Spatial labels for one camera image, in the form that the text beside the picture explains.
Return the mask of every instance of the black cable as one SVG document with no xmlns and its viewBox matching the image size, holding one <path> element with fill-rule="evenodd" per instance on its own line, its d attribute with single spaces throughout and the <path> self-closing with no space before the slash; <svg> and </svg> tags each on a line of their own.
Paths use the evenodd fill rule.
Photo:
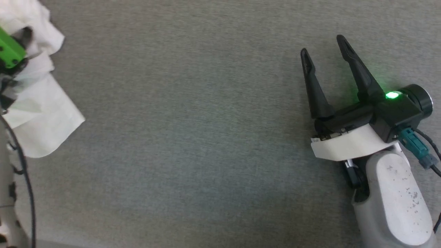
<svg viewBox="0 0 441 248">
<path fill-rule="evenodd" d="M 23 153 L 23 149 L 20 146 L 19 141 L 17 140 L 17 137 L 15 136 L 14 131 L 12 130 L 12 128 L 9 126 L 9 124 L 6 122 L 6 120 L 1 115 L 0 115 L 0 121 L 3 122 L 3 125 L 5 125 L 5 128 L 9 131 L 9 134 L 12 138 L 12 141 L 14 141 L 14 144 L 15 144 L 14 147 L 17 149 L 20 163 L 22 165 L 21 171 L 23 172 L 23 175 L 25 177 L 26 186 L 27 186 L 27 190 L 29 193 L 29 202 L 30 202 L 30 211 L 31 211 L 31 248 L 36 248 L 37 227 L 36 227 L 35 201 L 34 201 L 34 192 L 32 190 L 32 185 L 30 184 L 29 173 L 27 170 L 26 158 Z"/>
<path fill-rule="evenodd" d="M 423 133 L 421 130 L 419 130 L 419 129 L 415 129 L 415 132 L 417 132 L 419 135 L 421 135 L 421 137 L 423 137 L 425 140 L 427 140 L 427 142 L 429 142 L 429 144 L 432 146 L 432 148 L 434 149 L 434 151 L 435 151 L 435 153 L 438 155 L 438 158 L 440 159 L 440 161 L 441 161 L 441 154 L 440 154 L 440 151 L 438 150 L 438 147 L 437 147 L 437 145 L 434 143 L 434 141 L 429 137 L 429 136 L 427 136 L 425 133 Z M 437 166 L 435 166 L 435 165 L 432 165 L 431 167 L 430 167 L 439 177 L 441 177 L 441 171 L 438 169 L 438 167 Z M 439 215 L 439 217 L 438 217 L 438 221 L 435 223 L 435 226 L 434 226 L 434 233 L 437 233 L 437 231 L 438 231 L 438 227 L 439 227 L 439 225 L 441 224 L 441 214 Z"/>
</svg>

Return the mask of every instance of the crumpled white cloth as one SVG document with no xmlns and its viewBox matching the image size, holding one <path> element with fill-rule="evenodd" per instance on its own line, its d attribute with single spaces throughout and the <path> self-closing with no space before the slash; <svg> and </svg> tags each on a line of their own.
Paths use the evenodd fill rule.
<svg viewBox="0 0 441 248">
<path fill-rule="evenodd" d="M 50 72 L 49 55 L 64 41 L 49 21 L 49 10 L 37 0 L 0 0 L 0 27 L 13 34 L 29 26 L 33 41 L 26 50 L 27 67 L 15 78 L 18 94 L 4 118 L 14 129 L 27 157 L 52 153 L 84 122 L 84 116 L 66 95 Z"/>
</svg>

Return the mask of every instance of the teal connector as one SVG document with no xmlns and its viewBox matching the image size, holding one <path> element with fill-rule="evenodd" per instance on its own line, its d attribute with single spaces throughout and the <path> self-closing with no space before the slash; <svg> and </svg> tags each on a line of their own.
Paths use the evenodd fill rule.
<svg viewBox="0 0 441 248">
<path fill-rule="evenodd" d="M 429 153 L 429 148 L 418 138 L 412 128 L 403 129 L 398 135 L 398 140 L 408 149 L 424 167 L 430 169 L 438 160 Z"/>
</svg>

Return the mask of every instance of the glowing green led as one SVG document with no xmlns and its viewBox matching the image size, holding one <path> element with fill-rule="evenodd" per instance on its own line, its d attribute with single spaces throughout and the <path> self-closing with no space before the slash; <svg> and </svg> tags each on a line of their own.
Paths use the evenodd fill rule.
<svg viewBox="0 0 441 248">
<path fill-rule="evenodd" d="M 397 98 L 399 95 L 400 95 L 400 94 L 398 94 L 397 92 L 395 92 L 395 91 L 391 91 L 391 92 L 389 92 L 389 93 L 386 94 L 386 97 L 389 98 L 389 99 L 395 99 L 395 98 Z"/>
</svg>

